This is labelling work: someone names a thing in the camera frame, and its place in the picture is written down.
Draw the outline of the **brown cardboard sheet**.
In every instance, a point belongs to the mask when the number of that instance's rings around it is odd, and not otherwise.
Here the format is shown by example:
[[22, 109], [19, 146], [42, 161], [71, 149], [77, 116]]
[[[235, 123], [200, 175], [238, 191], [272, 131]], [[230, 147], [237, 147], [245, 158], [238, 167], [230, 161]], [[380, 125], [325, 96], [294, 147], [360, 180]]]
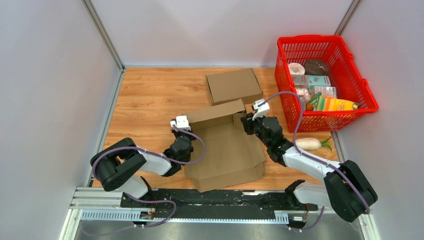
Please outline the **brown cardboard sheet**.
[[241, 99], [186, 113], [192, 132], [191, 160], [184, 173], [201, 193], [258, 181], [264, 174], [260, 140], [244, 131], [247, 116]]

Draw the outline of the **brown cardboard box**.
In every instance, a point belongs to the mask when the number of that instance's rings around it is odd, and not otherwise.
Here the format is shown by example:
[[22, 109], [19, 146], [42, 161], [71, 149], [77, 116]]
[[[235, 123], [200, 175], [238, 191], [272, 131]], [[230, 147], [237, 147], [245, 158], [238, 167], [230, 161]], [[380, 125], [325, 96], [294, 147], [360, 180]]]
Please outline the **brown cardboard box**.
[[263, 97], [263, 90], [252, 68], [244, 68], [206, 76], [212, 104], [242, 100], [252, 104]]

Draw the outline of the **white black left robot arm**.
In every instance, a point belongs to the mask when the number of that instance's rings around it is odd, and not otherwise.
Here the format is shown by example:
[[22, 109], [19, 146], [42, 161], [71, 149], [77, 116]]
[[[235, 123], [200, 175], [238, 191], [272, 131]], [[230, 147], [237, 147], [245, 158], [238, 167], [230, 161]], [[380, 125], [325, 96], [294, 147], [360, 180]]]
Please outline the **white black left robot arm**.
[[153, 194], [147, 181], [136, 176], [136, 172], [173, 176], [191, 160], [194, 151], [192, 142], [198, 139], [190, 130], [173, 130], [172, 133], [175, 140], [162, 153], [143, 149], [129, 137], [116, 142], [91, 158], [89, 163], [94, 178], [104, 191], [122, 191], [131, 195], [140, 207], [148, 207], [153, 201]]

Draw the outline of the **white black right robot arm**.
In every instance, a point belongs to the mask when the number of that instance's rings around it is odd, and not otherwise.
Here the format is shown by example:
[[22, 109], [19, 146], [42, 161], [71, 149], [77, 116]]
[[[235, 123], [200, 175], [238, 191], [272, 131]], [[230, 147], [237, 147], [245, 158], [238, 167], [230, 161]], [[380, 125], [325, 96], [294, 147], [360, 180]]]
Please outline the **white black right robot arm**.
[[343, 220], [353, 222], [378, 201], [378, 195], [363, 171], [352, 160], [327, 160], [299, 148], [288, 140], [276, 117], [254, 118], [248, 113], [240, 119], [244, 132], [256, 136], [266, 147], [270, 159], [284, 167], [297, 169], [319, 180], [310, 184], [297, 180], [286, 188], [286, 205], [299, 209], [303, 204], [332, 208]]

